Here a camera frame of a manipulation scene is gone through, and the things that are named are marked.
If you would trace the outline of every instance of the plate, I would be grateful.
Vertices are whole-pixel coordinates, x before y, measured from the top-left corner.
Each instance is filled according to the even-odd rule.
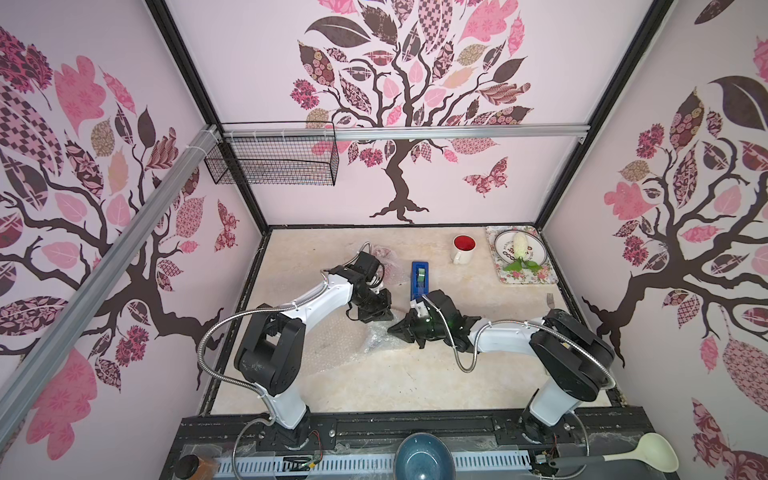
[[[515,258],[512,256],[512,244],[515,235],[518,233],[522,233],[528,238],[528,253],[525,255],[524,260],[526,262],[533,260],[539,265],[544,265],[548,258],[547,249],[544,248],[544,244],[530,233],[521,232],[519,230],[510,230],[500,233],[494,242],[496,253],[498,253],[506,263],[514,262]]]

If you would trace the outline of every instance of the pink butterfly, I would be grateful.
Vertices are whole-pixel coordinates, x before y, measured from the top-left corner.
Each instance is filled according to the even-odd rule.
[[[496,165],[491,169],[491,173],[486,177],[483,175],[469,175],[464,177],[464,181],[470,185],[475,185],[475,190],[485,197],[485,194],[491,191],[492,187],[500,187],[501,185],[507,186],[507,174],[504,172],[507,170],[507,158],[504,157],[498,161]]]
[[[214,246],[214,251],[216,252],[222,250],[224,247],[232,248],[237,245],[237,243],[235,243],[235,233],[233,230],[237,228],[237,222],[239,222],[239,220],[235,218],[234,214],[227,211],[227,208],[221,203],[221,200],[219,200],[219,218],[221,219],[222,225],[224,225],[224,230],[222,230],[216,238],[216,245]]]

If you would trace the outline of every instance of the mug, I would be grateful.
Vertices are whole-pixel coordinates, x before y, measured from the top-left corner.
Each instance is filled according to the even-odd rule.
[[[453,239],[451,246],[451,259],[456,265],[465,265],[472,260],[477,242],[469,235],[458,235]]]

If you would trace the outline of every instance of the wire basket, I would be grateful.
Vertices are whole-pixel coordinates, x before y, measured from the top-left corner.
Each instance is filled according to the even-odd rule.
[[[253,136],[223,134],[206,156],[216,184],[336,185],[339,148],[336,129],[325,121],[248,122],[302,123],[314,132],[286,134],[284,130],[254,131]]]

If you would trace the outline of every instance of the brown jar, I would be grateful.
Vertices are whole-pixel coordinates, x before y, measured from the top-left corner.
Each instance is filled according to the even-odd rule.
[[[186,455],[179,458],[174,475],[180,480],[211,480],[219,470],[219,462],[213,458]]]

